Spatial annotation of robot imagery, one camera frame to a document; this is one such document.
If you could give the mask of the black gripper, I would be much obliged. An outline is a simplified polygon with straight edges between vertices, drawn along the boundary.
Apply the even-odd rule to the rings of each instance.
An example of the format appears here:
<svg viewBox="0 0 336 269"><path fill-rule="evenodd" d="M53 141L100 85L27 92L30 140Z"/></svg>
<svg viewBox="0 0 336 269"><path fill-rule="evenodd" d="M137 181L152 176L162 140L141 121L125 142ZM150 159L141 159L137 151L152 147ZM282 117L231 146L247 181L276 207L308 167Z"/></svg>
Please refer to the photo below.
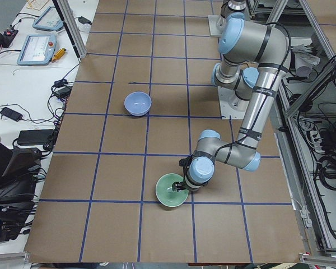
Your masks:
<svg viewBox="0 0 336 269"><path fill-rule="evenodd" d="M183 174L185 175L184 182L173 182L172 191L180 192L187 189L191 192L196 192L198 189L207 185L206 178L198 178L188 175L188 171L192 161L192 155L189 155L188 157L179 160L179 166L183 168Z"/></svg>

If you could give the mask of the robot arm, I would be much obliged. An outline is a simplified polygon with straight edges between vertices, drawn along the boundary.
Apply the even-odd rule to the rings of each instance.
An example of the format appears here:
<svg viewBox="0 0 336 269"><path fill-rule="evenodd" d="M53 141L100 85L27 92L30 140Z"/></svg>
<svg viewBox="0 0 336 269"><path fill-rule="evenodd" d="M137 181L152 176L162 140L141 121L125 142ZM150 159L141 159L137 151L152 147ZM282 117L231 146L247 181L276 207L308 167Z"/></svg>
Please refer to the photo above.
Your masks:
<svg viewBox="0 0 336 269"><path fill-rule="evenodd" d="M242 20L245 19L245 0L224 0L221 6L220 17L216 26L221 37L232 34L240 36L244 28Z"/></svg>
<svg viewBox="0 0 336 269"><path fill-rule="evenodd" d="M276 29L275 23L258 24L244 19L242 13L226 18L218 51L222 60L214 66L211 83L226 95L229 112L242 117L234 142L221 140L213 130L204 130L192 155L179 161L183 180L170 191L196 191L214 174L215 162L247 171L257 170L257 152L264 126L291 61L289 33Z"/></svg>

